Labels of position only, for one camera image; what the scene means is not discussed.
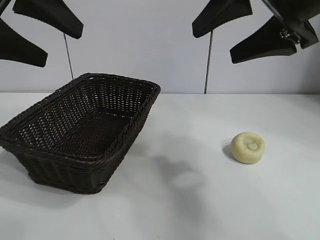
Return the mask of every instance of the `white table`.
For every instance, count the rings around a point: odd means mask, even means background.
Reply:
[[[46,93],[0,93],[0,125]],[[266,144],[228,157],[240,132]],[[320,96],[160,95],[107,186],[33,183],[0,150],[2,240],[319,240]]]

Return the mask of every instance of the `yellow soap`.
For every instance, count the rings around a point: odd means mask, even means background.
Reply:
[[[232,156],[241,163],[255,164],[265,152],[265,142],[253,132],[242,132],[230,144]]]

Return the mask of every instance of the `white wall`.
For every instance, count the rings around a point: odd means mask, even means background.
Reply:
[[[71,80],[63,34],[33,18],[15,14],[11,1],[1,18],[18,34],[48,53],[44,68],[0,59],[0,92],[52,92]]]
[[[203,93],[209,36],[192,22],[208,0],[66,0],[84,23],[68,38],[74,76],[109,73],[158,83],[163,93]]]
[[[208,0],[65,0],[84,23],[79,40],[68,38],[77,77],[96,72],[157,82],[163,93],[203,93],[209,35],[192,36],[192,21]],[[320,93],[320,43],[290,56],[232,64],[229,50],[259,29],[272,13],[251,0],[253,16],[214,31],[209,93]],[[71,80],[63,34],[38,20],[1,16],[23,37],[48,52],[44,68],[0,60],[0,92],[52,92]],[[312,19],[320,35],[320,16]]]
[[[213,33],[208,93],[320,93],[320,43],[292,56],[273,56],[232,64],[230,49],[264,23],[272,13],[251,0],[253,15],[226,23]],[[320,35],[320,16],[311,21]]]

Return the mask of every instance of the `woven texture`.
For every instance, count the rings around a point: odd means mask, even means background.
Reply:
[[[38,184],[95,194],[107,184],[143,128],[160,87],[87,73],[0,128],[0,146]]]

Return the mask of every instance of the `dark brown wicker basket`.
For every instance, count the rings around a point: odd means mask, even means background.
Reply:
[[[107,184],[144,126],[160,87],[87,73],[0,128],[0,146],[38,184],[95,194]]]

